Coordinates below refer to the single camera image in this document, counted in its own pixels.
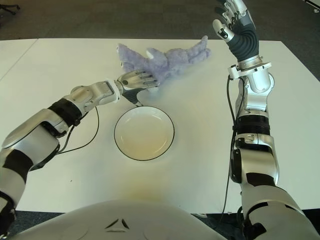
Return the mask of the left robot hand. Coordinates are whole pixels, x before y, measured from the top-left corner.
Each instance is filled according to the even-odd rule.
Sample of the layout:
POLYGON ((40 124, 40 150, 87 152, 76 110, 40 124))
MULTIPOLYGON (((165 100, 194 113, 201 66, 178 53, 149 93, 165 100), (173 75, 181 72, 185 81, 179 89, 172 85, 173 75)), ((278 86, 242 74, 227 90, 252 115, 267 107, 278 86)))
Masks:
POLYGON ((121 75, 116 81, 120 94, 137 107, 143 104, 138 100, 138 93, 144 90, 157 88, 158 80, 144 70, 134 70, 121 75))

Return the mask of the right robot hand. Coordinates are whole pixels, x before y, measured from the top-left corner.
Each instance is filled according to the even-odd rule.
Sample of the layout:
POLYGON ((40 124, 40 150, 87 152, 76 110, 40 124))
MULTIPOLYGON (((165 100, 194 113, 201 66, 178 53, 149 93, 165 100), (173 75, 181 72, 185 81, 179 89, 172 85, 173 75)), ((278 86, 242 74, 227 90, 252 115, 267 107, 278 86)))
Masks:
POLYGON ((242 0, 222 0, 217 8, 224 19, 212 22, 216 35, 224 40, 237 61, 247 61, 259 55, 259 37, 250 11, 242 0))

